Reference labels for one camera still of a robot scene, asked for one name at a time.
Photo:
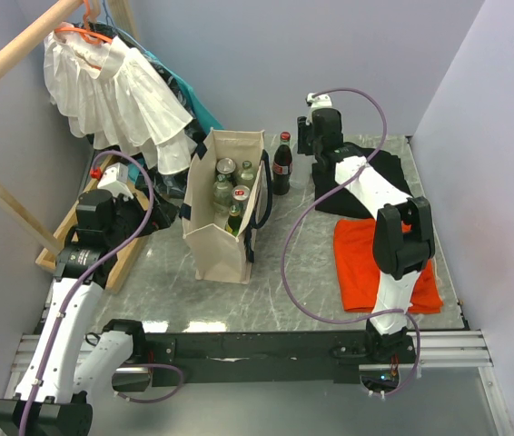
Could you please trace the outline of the Coca-Cola glass bottle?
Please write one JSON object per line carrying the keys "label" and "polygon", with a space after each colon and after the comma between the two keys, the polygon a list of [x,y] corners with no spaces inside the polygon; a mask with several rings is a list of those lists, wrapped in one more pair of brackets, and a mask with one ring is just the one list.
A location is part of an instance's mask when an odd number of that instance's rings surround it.
{"label": "Coca-Cola glass bottle", "polygon": [[290,190],[292,174],[291,134],[280,133],[280,143],[273,157],[272,190],[275,195],[285,195]]}

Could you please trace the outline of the green glass bottle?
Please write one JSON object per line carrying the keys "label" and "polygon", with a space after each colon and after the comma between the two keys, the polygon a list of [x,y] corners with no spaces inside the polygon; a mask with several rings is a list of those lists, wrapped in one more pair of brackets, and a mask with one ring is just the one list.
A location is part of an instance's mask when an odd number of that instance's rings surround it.
{"label": "green glass bottle", "polygon": [[229,216],[225,224],[224,230],[233,235],[239,234],[242,223],[242,208],[239,204],[233,204],[229,209]]}

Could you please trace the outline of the beige canvas tote bag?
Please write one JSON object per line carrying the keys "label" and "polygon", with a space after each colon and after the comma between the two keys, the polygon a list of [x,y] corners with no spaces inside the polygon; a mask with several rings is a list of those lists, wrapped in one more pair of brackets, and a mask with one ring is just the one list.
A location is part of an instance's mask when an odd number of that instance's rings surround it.
{"label": "beige canvas tote bag", "polygon": [[[257,170],[237,235],[226,232],[226,218],[217,213],[213,204],[217,162],[222,158],[230,158],[236,164],[250,161]],[[196,278],[248,283],[255,261],[257,231],[271,216],[272,204],[272,173],[264,132],[211,130],[194,152],[180,210],[183,239],[192,251]]]}

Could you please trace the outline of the blue-cap water bottle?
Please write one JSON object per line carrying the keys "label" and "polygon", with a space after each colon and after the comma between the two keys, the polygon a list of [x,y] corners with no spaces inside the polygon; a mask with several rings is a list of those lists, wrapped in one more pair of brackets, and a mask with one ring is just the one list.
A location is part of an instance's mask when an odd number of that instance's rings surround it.
{"label": "blue-cap water bottle", "polygon": [[291,176],[291,187],[304,189],[311,178],[311,166],[313,156],[307,154],[295,154],[293,158],[293,168]]}

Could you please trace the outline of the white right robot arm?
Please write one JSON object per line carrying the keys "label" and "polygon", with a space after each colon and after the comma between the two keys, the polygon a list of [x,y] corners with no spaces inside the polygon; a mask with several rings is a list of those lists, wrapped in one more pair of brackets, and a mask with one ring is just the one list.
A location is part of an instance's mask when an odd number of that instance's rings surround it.
{"label": "white right robot arm", "polygon": [[297,119],[297,132],[298,152],[314,157],[313,168],[355,197],[375,223],[372,256],[380,276],[366,326],[368,358],[384,362],[411,352],[406,314],[416,282],[435,253],[429,201],[396,188],[356,145],[346,143],[337,109],[313,106],[308,116]]}

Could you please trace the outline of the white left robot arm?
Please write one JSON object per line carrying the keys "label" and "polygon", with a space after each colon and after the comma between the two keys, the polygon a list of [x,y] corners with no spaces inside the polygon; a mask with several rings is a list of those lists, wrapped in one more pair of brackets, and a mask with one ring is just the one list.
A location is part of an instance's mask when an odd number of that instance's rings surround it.
{"label": "white left robot arm", "polygon": [[0,399],[6,435],[86,435],[93,403],[113,387],[120,368],[157,369],[141,322],[112,320],[86,358],[85,331],[118,252],[159,230],[153,207],[129,193],[94,189],[80,195],[77,224],[58,254],[52,301],[34,355],[10,399]]}

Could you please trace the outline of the wooden rack base tray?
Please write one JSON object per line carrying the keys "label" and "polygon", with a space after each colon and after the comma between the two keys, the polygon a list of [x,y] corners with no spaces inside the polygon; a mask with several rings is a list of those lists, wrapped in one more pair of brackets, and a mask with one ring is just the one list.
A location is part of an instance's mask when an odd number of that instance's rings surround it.
{"label": "wooden rack base tray", "polygon": [[[103,171],[108,166],[115,164],[116,162],[119,162],[119,159],[119,157],[114,155],[105,156],[104,158],[102,158],[102,160],[98,160],[98,163],[100,164],[100,169]],[[88,178],[89,181],[85,186],[84,190],[80,192],[80,194],[86,191],[91,191],[95,189],[95,187],[97,186],[98,182],[95,179],[89,177],[89,171]],[[137,190],[132,182],[128,181],[127,185],[130,191],[134,194],[135,198],[137,198],[140,202],[140,205],[144,208],[144,210],[146,210],[149,206],[147,196],[144,195],[144,193]],[[67,232],[73,225],[77,223],[74,211],[76,205],[77,201],[75,201],[72,208],[69,210],[65,218],[62,220],[62,222],[54,232],[54,238],[59,243],[64,243],[64,238],[67,235]],[[105,288],[109,293],[117,294],[121,291],[126,278],[128,277],[134,263],[136,262],[140,252],[144,248],[144,244],[147,242],[147,240],[148,236],[138,237],[117,254],[117,262],[111,270],[110,275],[108,276]],[[55,270],[55,259],[56,254],[53,254],[44,248],[35,259],[35,264],[41,269],[45,270],[46,272],[53,273]]]}

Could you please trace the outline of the clear glass green-cap bottle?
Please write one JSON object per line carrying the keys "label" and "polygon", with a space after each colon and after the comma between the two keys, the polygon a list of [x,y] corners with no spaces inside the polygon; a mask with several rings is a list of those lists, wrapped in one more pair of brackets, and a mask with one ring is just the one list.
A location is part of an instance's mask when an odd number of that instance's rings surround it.
{"label": "clear glass green-cap bottle", "polygon": [[237,176],[237,183],[252,189],[256,180],[256,170],[249,160],[243,161]]}

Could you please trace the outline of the silver-top drink can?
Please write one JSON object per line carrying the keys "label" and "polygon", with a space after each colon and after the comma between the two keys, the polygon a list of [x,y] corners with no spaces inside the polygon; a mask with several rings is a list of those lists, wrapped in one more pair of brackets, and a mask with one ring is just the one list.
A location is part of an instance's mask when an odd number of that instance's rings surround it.
{"label": "silver-top drink can", "polygon": [[222,174],[227,178],[233,178],[236,171],[236,162],[231,158],[225,157],[217,161],[215,169],[218,174]]}

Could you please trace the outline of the black folded garment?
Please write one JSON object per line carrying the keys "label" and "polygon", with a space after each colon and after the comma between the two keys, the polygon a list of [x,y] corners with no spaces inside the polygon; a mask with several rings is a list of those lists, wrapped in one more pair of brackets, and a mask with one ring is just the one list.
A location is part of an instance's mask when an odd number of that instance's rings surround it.
{"label": "black folded garment", "polygon": [[411,198],[400,158],[379,151],[370,163],[371,148],[346,143],[323,154],[329,160],[312,166],[315,210],[353,219],[374,218],[385,204],[406,203]]}

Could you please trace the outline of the teal garment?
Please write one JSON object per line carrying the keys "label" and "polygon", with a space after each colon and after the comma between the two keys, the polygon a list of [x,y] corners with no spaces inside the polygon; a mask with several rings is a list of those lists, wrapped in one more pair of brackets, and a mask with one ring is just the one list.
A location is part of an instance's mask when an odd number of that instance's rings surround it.
{"label": "teal garment", "polygon": [[180,173],[190,167],[191,155],[197,144],[202,143],[212,129],[222,130],[222,124],[205,107],[188,83],[163,65],[150,51],[143,50],[142,54],[193,118],[183,131],[166,145],[155,146],[154,160],[157,171],[162,175]]}

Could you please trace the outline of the white pleated dress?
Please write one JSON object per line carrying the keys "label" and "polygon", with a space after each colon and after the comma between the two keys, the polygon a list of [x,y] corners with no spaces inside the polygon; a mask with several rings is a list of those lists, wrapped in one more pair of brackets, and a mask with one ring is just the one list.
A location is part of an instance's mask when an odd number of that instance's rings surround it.
{"label": "white pleated dress", "polygon": [[52,104],[66,116],[71,133],[94,138],[94,149],[116,146],[119,132],[115,77],[131,55],[142,55],[119,37],[90,45],[75,33],[44,39],[44,82]]}

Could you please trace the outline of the wooden rack diagonal brace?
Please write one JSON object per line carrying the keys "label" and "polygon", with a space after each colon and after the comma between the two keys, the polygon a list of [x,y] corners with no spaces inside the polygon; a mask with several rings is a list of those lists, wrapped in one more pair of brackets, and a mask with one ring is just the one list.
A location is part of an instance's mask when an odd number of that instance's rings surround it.
{"label": "wooden rack diagonal brace", "polygon": [[48,252],[58,254],[62,250],[63,245],[1,184],[0,208]]}

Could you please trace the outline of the orange folded garment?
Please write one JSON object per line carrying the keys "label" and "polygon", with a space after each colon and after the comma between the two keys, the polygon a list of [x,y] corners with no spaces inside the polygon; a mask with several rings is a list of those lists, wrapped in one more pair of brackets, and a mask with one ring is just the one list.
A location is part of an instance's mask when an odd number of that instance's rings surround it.
{"label": "orange folded garment", "polygon": [[[374,231],[371,218],[340,220],[335,226],[333,251],[345,312],[371,312],[375,306],[381,271],[372,254]],[[433,264],[428,262],[414,285],[410,312],[433,314],[442,307]]]}

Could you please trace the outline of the orange clothes hanger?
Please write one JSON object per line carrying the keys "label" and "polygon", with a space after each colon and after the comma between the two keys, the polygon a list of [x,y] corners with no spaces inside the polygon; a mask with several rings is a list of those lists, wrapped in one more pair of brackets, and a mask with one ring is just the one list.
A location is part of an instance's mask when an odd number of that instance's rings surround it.
{"label": "orange clothes hanger", "polygon": [[90,26],[91,19],[96,19],[97,16],[100,14],[101,6],[99,6],[98,4],[93,5],[93,2],[90,0],[83,0],[83,4],[84,4],[83,26],[75,27],[72,25],[61,24],[60,26],[55,28],[54,33],[55,34],[60,34],[60,33],[79,34],[86,41],[86,43],[88,43],[90,45],[100,45],[103,43],[110,44],[113,41],[112,38],[93,31]]}

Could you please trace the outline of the wooden hanging rod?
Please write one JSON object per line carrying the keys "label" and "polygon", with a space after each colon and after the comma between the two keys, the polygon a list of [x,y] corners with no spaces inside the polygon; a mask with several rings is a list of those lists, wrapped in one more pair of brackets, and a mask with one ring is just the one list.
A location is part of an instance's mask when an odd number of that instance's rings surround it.
{"label": "wooden hanging rod", "polygon": [[0,79],[84,2],[59,0],[0,50]]}

